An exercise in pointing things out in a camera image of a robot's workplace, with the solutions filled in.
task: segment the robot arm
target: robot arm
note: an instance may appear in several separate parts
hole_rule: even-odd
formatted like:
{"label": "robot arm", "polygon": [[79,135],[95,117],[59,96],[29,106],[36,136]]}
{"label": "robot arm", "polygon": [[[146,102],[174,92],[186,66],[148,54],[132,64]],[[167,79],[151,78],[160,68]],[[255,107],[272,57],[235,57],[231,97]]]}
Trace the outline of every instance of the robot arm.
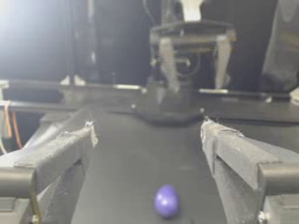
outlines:
{"label": "robot arm", "polygon": [[202,125],[202,148],[228,224],[296,223],[299,154],[246,138],[211,120]]}

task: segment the wire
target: wire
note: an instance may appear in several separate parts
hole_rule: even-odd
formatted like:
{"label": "wire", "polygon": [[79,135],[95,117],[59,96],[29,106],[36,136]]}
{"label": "wire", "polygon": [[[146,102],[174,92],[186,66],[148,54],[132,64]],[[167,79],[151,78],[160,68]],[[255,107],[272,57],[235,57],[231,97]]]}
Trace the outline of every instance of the wire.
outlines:
{"label": "wire", "polygon": [[24,147],[24,145],[23,145],[23,141],[21,141],[21,138],[20,138],[19,125],[17,125],[17,120],[16,120],[16,113],[12,112],[12,115],[13,115],[13,133],[15,133],[15,140],[16,140],[19,149],[21,149]]}
{"label": "wire", "polygon": [[13,137],[12,125],[11,125],[11,117],[9,117],[9,105],[11,101],[4,105],[4,118],[5,118],[5,126],[9,138]]}
{"label": "wire", "polygon": [[147,0],[143,0],[143,6],[144,6],[144,12],[146,12],[147,16],[150,17],[152,23],[156,24],[154,14],[151,13],[151,11],[148,9]]}
{"label": "wire", "polygon": [[[4,127],[5,115],[3,115],[1,118],[3,118],[1,119],[1,127]],[[0,150],[1,150],[3,154],[7,154],[3,136],[0,136]]]}
{"label": "wire", "polygon": [[4,140],[1,136],[0,136],[0,150],[3,154],[7,154],[7,149],[5,149]]}

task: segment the purple egg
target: purple egg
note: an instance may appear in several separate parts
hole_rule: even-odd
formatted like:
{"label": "purple egg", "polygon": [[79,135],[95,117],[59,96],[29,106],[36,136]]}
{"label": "purple egg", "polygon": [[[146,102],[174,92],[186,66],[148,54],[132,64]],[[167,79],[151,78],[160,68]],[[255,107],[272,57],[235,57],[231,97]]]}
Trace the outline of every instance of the purple egg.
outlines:
{"label": "purple egg", "polygon": [[166,218],[179,213],[179,196],[171,185],[164,185],[155,195],[155,210]]}

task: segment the screw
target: screw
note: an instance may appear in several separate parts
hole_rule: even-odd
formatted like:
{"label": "screw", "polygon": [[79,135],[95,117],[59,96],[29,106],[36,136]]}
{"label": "screw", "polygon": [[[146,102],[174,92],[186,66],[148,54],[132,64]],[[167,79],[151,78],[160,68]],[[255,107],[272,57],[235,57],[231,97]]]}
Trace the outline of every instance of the screw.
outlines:
{"label": "screw", "polygon": [[32,217],[32,224],[39,224],[39,223],[40,223],[40,219],[39,219],[37,215],[35,215]]}
{"label": "screw", "polygon": [[268,221],[268,214],[264,212],[260,212],[258,215],[258,223],[267,224],[267,221]]}

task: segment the black table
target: black table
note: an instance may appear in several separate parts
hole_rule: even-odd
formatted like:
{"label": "black table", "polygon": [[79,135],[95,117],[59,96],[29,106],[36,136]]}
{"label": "black table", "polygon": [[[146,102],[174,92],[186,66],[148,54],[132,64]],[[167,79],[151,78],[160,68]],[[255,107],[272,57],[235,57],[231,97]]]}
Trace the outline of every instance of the black table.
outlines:
{"label": "black table", "polygon": [[[202,152],[200,126],[152,125],[132,115],[94,108],[99,145],[88,170],[72,224],[223,224],[226,215]],[[244,135],[299,152],[299,126],[226,122]],[[178,217],[155,212],[158,189],[172,184],[182,201]]]}

